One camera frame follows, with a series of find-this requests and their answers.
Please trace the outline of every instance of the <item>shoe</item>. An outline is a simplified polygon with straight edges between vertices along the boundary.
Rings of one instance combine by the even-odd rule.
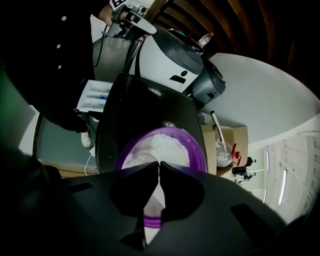
[[[90,139],[89,133],[87,131],[81,132],[81,142],[85,148],[90,147],[91,139]]]

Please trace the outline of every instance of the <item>plastic bottle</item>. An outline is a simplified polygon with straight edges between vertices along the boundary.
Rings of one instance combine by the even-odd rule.
[[[204,47],[207,43],[209,43],[211,37],[214,33],[210,32],[209,34],[205,34],[201,39],[197,42],[197,44],[201,47]]]

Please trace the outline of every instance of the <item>wooden ceiling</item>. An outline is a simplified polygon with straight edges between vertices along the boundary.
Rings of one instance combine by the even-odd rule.
[[[305,0],[155,0],[146,19],[199,40],[213,32],[205,56],[237,54],[271,64],[318,87],[314,25],[318,7]]]

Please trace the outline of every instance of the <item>fluorescent light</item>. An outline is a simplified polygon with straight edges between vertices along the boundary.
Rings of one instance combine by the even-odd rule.
[[[279,205],[281,205],[282,200],[284,199],[286,182],[287,182],[287,170],[284,169],[284,170],[283,170],[283,180],[282,180],[281,194],[280,194],[280,198],[279,198]]]
[[[266,152],[266,169],[268,170],[268,172],[270,172],[270,167],[269,167],[270,163],[269,163],[269,151]]]
[[[266,201],[266,195],[267,195],[267,189],[265,189],[265,191],[264,191],[263,203],[265,203],[265,201]]]

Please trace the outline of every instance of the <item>white tray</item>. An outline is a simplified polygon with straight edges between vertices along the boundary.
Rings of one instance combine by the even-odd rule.
[[[103,112],[112,82],[88,80],[76,108],[81,112]]]

